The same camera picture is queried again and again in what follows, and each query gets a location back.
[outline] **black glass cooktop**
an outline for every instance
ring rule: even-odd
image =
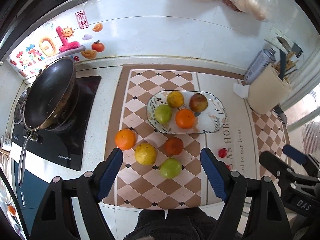
[[[62,131],[39,130],[39,141],[29,141],[27,150],[50,162],[80,171],[85,132],[100,80],[101,76],[77,78],[80,94],[68,119],[69,126]],[[21,147],[25,141],[24,129],[23,124],[16,124],[13,129],[12,142]]]

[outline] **red chinese stamp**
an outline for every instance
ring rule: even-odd
[[[76,17],[80,29],[85,29],[89,27],[89,23],[84,11],[76,12]]]

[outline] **wok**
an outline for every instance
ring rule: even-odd
[[[22,186],[28,141],[39,129],[45,129],[58,120],[67,106],[76,82],[76,69],[70,57],[52,62],[32,84],[23,106],[23,122],[29,130],[20,155],[18,183]]]

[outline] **oval plate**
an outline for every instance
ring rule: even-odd
[[[184,96],[185,104],[179,108],[172,108],[171,120],[166,124],[160,124],[155,119],[155,109],[159,105],[167,105],[167,96],[170,92],[171,90],[160,91],[152,96],[148,101],[147,117],[153,128],[157,129],[161,133],[173,134],[216,133],[222,128],[222,125],[225,123],[226,111],[221,101],[211,93],[197,91],[180,91]],[[201,113],[195,113],[196,121],[192,128],[180,128],[175,122],[176,113],[183,108],[190,109],[190,98],[196,93],[200,93],[207,98],[208,107]]]

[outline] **wall socket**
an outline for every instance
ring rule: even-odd
[[[281,31],[279,31],[276,27],[272,27],[269,34],[266,36],[265,41],[270,43],[271,45],[277,47],[278,49],[283,50],[284,52],[287,53],[287,50],[281,45],[281,43],[278,41],[276,38],[277,36],[280,36],[284,38],[290,45],[290,48],[293,47],[294,42],[290,41],[287,36],[285,36]]]

